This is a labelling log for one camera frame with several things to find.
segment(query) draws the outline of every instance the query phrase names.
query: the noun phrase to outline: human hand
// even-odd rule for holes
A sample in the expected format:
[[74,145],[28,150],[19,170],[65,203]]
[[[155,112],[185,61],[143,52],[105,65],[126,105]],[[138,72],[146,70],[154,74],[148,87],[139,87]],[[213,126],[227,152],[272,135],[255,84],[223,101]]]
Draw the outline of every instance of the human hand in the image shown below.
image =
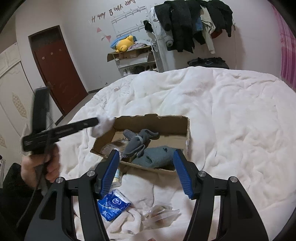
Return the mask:
[[[22,157],[20,175],[29,187],[35,188],[37,185],[35,167],[43,163],[44,155],[45,154],[38,154]],[[45,178],[53,183],[55,179],[59,177],[60,163],[59,148],[57,145],[55,145],[47,155],[45,162],[48,161],[50,161],[50,163],[47,166],[48,173],[46,174]]]

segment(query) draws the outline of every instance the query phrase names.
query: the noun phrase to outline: knotted gray cloth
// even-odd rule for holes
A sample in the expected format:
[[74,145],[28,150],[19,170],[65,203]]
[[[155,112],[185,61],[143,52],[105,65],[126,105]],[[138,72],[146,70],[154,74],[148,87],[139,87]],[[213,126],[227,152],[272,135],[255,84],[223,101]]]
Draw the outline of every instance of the knotted gray cloth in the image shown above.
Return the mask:
[[136,157],[132,163],[143,167],[159,168],[169,164],[173,165],[173,155],[176,148],[168,146],[159,146],[147,148],[144,155]]
[[159,133],[152,132],[148,129],[142,129],[137,135],[130,130],[124,130],[123,135],[130,141],[122,153],[123,158],[132,157],[135,153],[140,157],[144,153],[144,149],[150,143],[150,139],[158,139]]

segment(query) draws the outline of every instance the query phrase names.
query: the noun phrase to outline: bed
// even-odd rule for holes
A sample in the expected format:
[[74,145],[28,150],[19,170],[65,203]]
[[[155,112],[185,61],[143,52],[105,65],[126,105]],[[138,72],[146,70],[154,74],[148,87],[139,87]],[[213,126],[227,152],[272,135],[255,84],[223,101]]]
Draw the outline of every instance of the bed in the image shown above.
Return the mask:
[[[189,67],[129,75],[100,90],[71,122],[100,115],[184,115],[190,119],[188,156],[212,177],[236,176],[259,211],[269,240],[281,231],[296,206],[296,94],[270,74]],[[83,130],[59,142],[61,175],[78,178],[101,157],[90,153],[95,139]],[[194,207],[177,176],[130,168],[118,188],[132,202],[112,223],[110,239],[183,240]],[[219,219],[215,199],[209,240]],[[181,215],[170,227],[142,230],[141,214],[158,203]],[[77,200],[77,238],[83,239]]]

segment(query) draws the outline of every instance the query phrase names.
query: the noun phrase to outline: door frame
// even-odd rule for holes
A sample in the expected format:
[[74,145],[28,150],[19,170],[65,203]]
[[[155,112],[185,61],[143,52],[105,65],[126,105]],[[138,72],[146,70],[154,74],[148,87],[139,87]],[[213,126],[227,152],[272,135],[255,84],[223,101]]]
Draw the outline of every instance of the door frame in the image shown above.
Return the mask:
[[[62,41],[63,41],[63,43],[64,43],[64,45],[65,45],[65,47],[66,47],[67,54],[69,55],[69,57],[70,57],[70,59],[71,59],[71,61],[72,61],[72,63],[73,63],[73,60],[72,60],[71,55],[70,55],[70,53],[69,53],[69,51],[68,51],[67,45],[66,45],[66,43],[65,43],[65,40],[64,40],[64,37],[63,37],[62,31],[61,31],[61,28],[60,28],[59,25],[56,25],[56,26],[53,26],[53,27],[50,27],[50,28],[47,28],[47,29],[41,30],[41,31],[39,31],[39,32],[37,32],[37,33],[34,33],[34,34],[28,36],[28,38],[29,38],[29,44],[30,44],[30,48],[31,48],[31,51],[32,51],[32,54],[33,54],[33,58],[34,58],[34,60],[35,60],[36,66],[37,66],[38,71],[39,71],[39,74],[41,75],[41,78],[42,78],[42,80],[43,80],[45,86],[48,86],[48,84],[47,84],[47,82],[46,82],[46,79],[45,79],[45,76],[44,76],[44,74],[43,74],[43,72],[42,72],[42,69],[41,69],[41,67],[40,67],[40,65],[39,65],[38,59],[37,59],[37,57],[36,57],[36,54],[34,53],[35,49],[32,48],[32,37],[34,37],[35,35],[41,34],[41,33],[43,33],[43,32],[46,32],[46,31],[48,31],[48,30],[54,29],[54,28],[57,28],[57,29],[58,29],[59,34],[60,34],[60,36],[61,36],[61,39],[62,39]],[[59,104],[58,100],[57,100],[56,97],[54,96],[54,93],[52,92],[51,88],[50,88],[50,95],[51,95],[51,97],[53,98],[53,100],[54,100],[55,104],[57,105],[57,107],[59,108],[60,112],[62,113],[63,117],[65,117],[65,116],[66,116],[65,111],[62,109],[62,107],[61,107],[61,105]]]

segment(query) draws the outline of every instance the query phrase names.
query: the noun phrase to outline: black cable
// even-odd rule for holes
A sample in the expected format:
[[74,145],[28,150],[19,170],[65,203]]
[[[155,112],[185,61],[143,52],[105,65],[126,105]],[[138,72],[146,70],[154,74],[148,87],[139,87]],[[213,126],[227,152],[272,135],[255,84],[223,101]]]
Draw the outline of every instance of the black cable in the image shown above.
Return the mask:
[[27,213],[27,211],[29,210],[29,208],[30,208],[30,206],[31,206],[31,203],[32,203],[32,201],[33,201],[33,199],[34,199],[34,196],[35,196],[35,193],[36,193],[36,190],[38,189],[38,187],[39,187],[39,184],[40,184],[40,181],[41,181],[41,177],[42,177],[42,171],[43,171],[43,167],[44,167],[44,164],[45,164],[45,161],[46,161],[46,157],[47,157],[47,155],[49,154],[49,147],[50,147],[50,145],[49,145],[49,141],[50,141],[50,139],[51,139],[51,135],[52,135],[52,130],[50,129],[49,130],[49,132],[48,132],[48,137],[47,137],[47,140],[46,140],[46,146],[45,146],[45,150],[44,150],[44,159],[43,159],[43,161],[42,161],[42,168],[40,168],[40,172],[39,172],[39,176],[38,176],[38,178],[37,178],[37,184],[36,184],[36,187],[35,187],[35,189],[34,189],[34,191],[33,191],[33,193],[32,193],[32,196],[31,196],[31,198],[30,198],[30,201],[29,201],[29,203],[28,203],[28,205],[27,205],[27,207],[26,207],[26,209],[25,209],[25,211],[23,212],[23,214],[22,214],[22,216],[20,217],[20,219],[17,221],[17,224],[15,225],[15,229],[18,229],[18,227],[19,227],[19,225],[20,225],[20,222],[22,221],[22,219],[24,218],[24,216],[26,215],[26,213]]

